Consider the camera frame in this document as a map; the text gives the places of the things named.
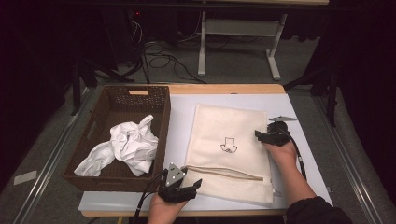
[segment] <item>brown woven basket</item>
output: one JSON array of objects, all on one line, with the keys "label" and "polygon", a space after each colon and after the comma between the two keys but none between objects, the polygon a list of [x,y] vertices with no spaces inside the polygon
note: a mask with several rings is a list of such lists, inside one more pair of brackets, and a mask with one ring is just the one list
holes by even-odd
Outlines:
[{"label": "brown woven basket", "polygon": [[[166,137],[170,116],[170,96],[166,86],[104,86],[92,111],[84,133],[64,172],[64,179],[85,191],[133,191],[142,192],[151,178],[163,170]],[[75,169],[98,144],[110,140],[110,129],[123,122],[139,123],[152,115],[152,133],[159,138],[156,159],[149,174],[135,176],[122,161],[115,159],[105,167],[100,176],[77,176]],[[160,178],[148,191],[155,191]]]}]

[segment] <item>wooden table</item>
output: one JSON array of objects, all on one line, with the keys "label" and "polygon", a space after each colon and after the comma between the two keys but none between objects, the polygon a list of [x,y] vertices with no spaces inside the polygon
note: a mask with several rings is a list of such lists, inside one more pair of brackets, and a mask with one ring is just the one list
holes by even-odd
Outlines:
[{"label": "wooden table", "polygon": [[[216,104],[234,108],[262,109],[269,118],[277,116],[295,117],[289,96],[283,87],[276,84],[188,84],[169,85],[171,92],[171,117],[166,143],[164,168],[170,162],[184,165],[190,139],[193,112],[196,104]],[[323,183],[318,167],[306,142],[300,123],[288,123],[302,157],[308,182],[317,195],[332,203]],[[271,162],[273,185],[276,190],[273,203],[241,203],[197,195],[178,214],[180,217],[219,217],[219,216],[274,216],[284,215],[287,209],[283,183],[275,163]],[[94,192],[86,191],[78,210],[86,217],[132,217],[141,193],[136,192]],[[140,215],[148,215],[148,197]]]}]

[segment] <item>sleeve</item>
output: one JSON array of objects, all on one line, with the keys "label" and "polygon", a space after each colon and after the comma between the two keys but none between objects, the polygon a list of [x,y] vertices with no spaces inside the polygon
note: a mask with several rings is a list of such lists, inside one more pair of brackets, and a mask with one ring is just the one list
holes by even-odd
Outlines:
[{"label": "sleeve", "polygon": [[288,209],[287,224],[351,224],[352,221],[340,208],[332,207],[323,198],[315,197],[293,203]]}]

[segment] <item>cable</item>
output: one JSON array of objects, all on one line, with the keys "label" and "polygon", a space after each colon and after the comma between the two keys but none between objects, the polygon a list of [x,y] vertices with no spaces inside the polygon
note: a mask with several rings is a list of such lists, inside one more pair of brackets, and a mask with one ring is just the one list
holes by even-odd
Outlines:
[{"label": "cable", "polygon": [[195,26],[195,30],[194,30],[194,32],[192,33],[192,35],[191,35],[190,37],[186,38],[186,39],[179,40],[179,41],[178,41],[179,43],[182,43],[182,42],[185,42],[185,41],[189,41],[189,40],[194,39],[194,38],[196,38],[196,37],[199,36],[199,35],[197,35],[196,33],[197,33],[197,31],[198,31],[199,23],[200,23],[200,21],[201,21],[201,18],[202,18],[202,12],[199,14],[198,22],[197,22],[197,25]]},{"label": "cable", "polygon": [[98,219],[99,219],[99,217],[94,217],[93,219],[91,219],[90,222],[88,222],[88,224],[92,224],[93,222],[95,222],[95,221],[98,220]]},{"label": "cable", "polygon": [[137,220],[139,219],[139,214],[140,214],[140,210],[142,209],[142,205],[143,205],[143,201],[145,201],[145,199],[147,198],[147,196],[149,196],[149,194],[146,196],[147,191],[149,190],[149,187],[151,186],[151,184],[160,176],[166,174],[167,170],[164,169],[162,170],[159,174],[157,174],[156,176],[152,177],[151,180],[148,182],[148,185],[146,186],[145,190],[142,193],[142,197],[140,197],[140,201],[139,204],[136,207],[136,211],[134,212],[134,220],[132,222],[132,224],[136,224]]},{"label": "cable", "polygon": [[146,198],[147,198],[149,195],[151,195],[151,194],[153,194],[153,193],[154,193],[154,192],[148,193],[148,195],[145,196],[145,200],[146,200]]},{"label": "cable", "polygon": [[[139,41],[137,41],[137,44],[139,44],[142,41],[142,38],[143,38],[143,29],[140,26],[140,24],[135,22],[135,21],[131,21],[131,24],[134,24],[134,26],[135,26],[135,28],[134,28],[134,36],[136,35],[137,28],[139,28],[139,30],[140,30]],[[134,36],[131,36],[132,43],[134,43]]]},{"label": "cable", "polygon": [[195,35],[193,37],[189,37],[188,39],[184,39],[184,40],[180,40],[179,44],[186,46],[186,47],[197,47],[201,44],[201,41],[196,40],[197,37],[199,37],[200,35]]},{"label": "cable", "polygon": [[121,76],[120,74],[114,72],[113,70],[100,65],[99,63],[95,63],[88,59],[86,59],[84,62],[92,68],[92,71],[95,71],[95,69],[100,70],[100,71],[104,72],[105,74],[107,74],[121,82],[134,82],[134,79],[129,79],[127,77]]},{"label": "cable", "polygon": [[[142,63],[143,63],[143,60],[142,60],[142,59],[139,59],[139,60],[136,62],[134,68],[132,68],[131,70],[129,70],[128,72],[126,72],[126,73],[124,73],[124,74],[119,74],[119,73],[117,73],[117,74],[118,74],[119,76],[121,76],[121,77],[128,77],[128,76],[134,74],[135,72],[137,72],[138,70],[140,70],[140,68],[142,67]],[[104,79],[104,80],[114,79],[114,77],[112,77],[112,76],[103,76],[103,75],[98,74],[98,73],[95,72],[95,71],[94,71],[94,74],[95,74],[96,77],[99,77],[99,78]]]},{"label": "cable", "polygon": [[[171,62],[173,62],[173,66],[174,66],[174,71],[177,77],[184,79],[184,80],[190,80],[190,81],[197,81],[199,83],[203,83],[206,84],[206,82],[204,82],[203,80],[195,77],[193,74],[191,74],[189,72],[189,69],[187,68],[186,65],[184,65],[183,63],[181,63],[175,56],[170,55],[170,54],[164,54],[163,53],[163,46],[161,44],[158,43],[150,43],[149,46],[146,47],[145,52],[149,49],[152,48],[153,46],[157,46],[160,47],[159,50],[157,50],[156,52],[153,53],[148,53],[148,55],[153,56],[154,58],[149,60],[148,64],[150,65],[150,67],[152,68],[164,68],[166,65],[170,64]],[[163,65],[154,65],[153,62],[159,59],[166,59],[166,63]],[[177,65],[181,65],[184,70],[186,71],[186,73],[191,77],[191,78],[185,78],[185,77],[181,77],[178,73],[177,73]]]}]

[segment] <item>black cable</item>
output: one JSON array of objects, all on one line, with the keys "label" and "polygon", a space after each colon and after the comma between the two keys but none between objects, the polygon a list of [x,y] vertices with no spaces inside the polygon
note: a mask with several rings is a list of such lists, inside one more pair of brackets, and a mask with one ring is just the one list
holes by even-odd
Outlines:
[{"label": "black cable", "polygon": [[149,187],[151,186],[151,184],[152,184],[158,177],[160,177],[160,176],[166,174],[166,172],[167,172],[167,170],[165,169],[165,170],[163,170],[162,172],[160,172],[159,174],[157,174],[156,176],[152,177],[152,178],[150,179],[150,181],[148,182],[148,184],[146,185],[146,188],[145,188],[145,190],[144,190],[143,193],[142,193],[142,197],[140,197],[140,201],[139,201],[139,203],[137,204],[136,211],[134,212],[134,220],[133,220],[132,224],[136,224],[136,223],[137,223],[137,220],[139,219],[139,214],[140,214],[140,210],[142,209],[143,201],[145,201],[145,199],[147,198],[147,196],[149,196],[149,195],[146,196],[146,193],[147,193],[147,191],[149,190]]},{"label": "black cable", "polygon": [[197,47],[197,46],[200,46],[201,45],[201,40],[197,39],[198,37],[200,37],[200,36],[196,35],[194,37],[191,37],[190,39],[185,39],[185,40],[179,41],[178,44],[186,46],[186,47]]},{"label": "black cable", "polygon": [[94,71],[95,69],[100,70],[100,71],[104,72],[105,74],[107,74],[121,82],[134,82],[134,79],[129,79],[129,78],[123,77],[120,74],[114,72],[113,70],[100,65],[99,63],[95,63],[88,59],[86,59],[84,62],[92,68],[92,71]]},{"label": "black cable", "polygon": [[[166,65],[170,64],[171,62],[173,62],[174,63],[174,71],[175,71],[175,74],[176,74],[177,77],[179,77],[181,79],[184,79],[184,80],[197,81],[197,82],[206,84],[206,82],[204,82],[203,80],[201,80],[201,79],[195,77],[193,74],[191,74],[189,72],[189,69],[187,68],[187,66],[184,65],[183,63],[181,63],[175,56],[163,53],[163,46],[162,45],[160,45],[160,44],[151,44],[150,46],[146,47],[145,51],[148,50],[149,48],[153,47],[153,46],[159,46],[161,48],[159,50],[157,50],[156,52],[154,52],[154,53],[148,53],[148,55],[154,57],[153,59],[149,60],[149,62],[148,62],[150,67],[152,67],[152,68],[164,68]],[[153,65],[153,62],[155,60],[158,60],[158,59],[166,59],[167,62],[164,65],[161,65],[161,66]],[[186,73],[192,78],[181,77],[177,73],[177,70],[176,70],[176,66],[178,64],[181,65],[184,68],[184,70],[186,71]]]},{"label": "black cable", "polygon": [[146,195],[146,196],[145,196],[145,200],[146,200],[146,198],[147,198],[149,195],[151,195],[151,194],[153,194],[153,193],[155,193],[155,192],[150,192],[148,195]]},{"label": "black cable", "polygon": [[297,152],[297,160],[300,163],[300,169],[301,169],[301,175],[304,177],[304,179],[306,180],[306,173],[305,173],[305,167],[304,167],[304,162],[303,162],[303,157],[301,156],[300,150],[297,147],[296,142],[294,141],[293,137],[291,137],[290,134],[288,134],[287,132],[285,132],[284,130],[277,128],[279,131],[281,131],[283,134],[285,134],[290,141],[294,144],[294,147],[296,148],[296,152]]},{"label": "black cable", "polygon": [[98,219],[99,219],[99,217],[94,217],[94,218],[91,219],[91,221],[88,222],[87,224],[92,224],[93,222],[95,222],[95,221],[98,220]]},{"label": "black cable", "polygon": [[[132,74],[134,74],[135,72],[137,72],[141,67],[143,66],[143,60],[140,58],[139,60],[136,61],[136,64],[134,65],[134,68],[132,68],[131,70],[129,70],[128,72],[124,73],[124,74],[119,74],[117,72],[115,72],[114,70],[112,70],[114,73],[117,73],[119,76],[121,77],[128,77]],[[96,77],[99,77],[101,79],[104,80],[110,80],[110,79],[114,79],[114,77],[112,76],[102,76],[96,72],[94,72]]]}]

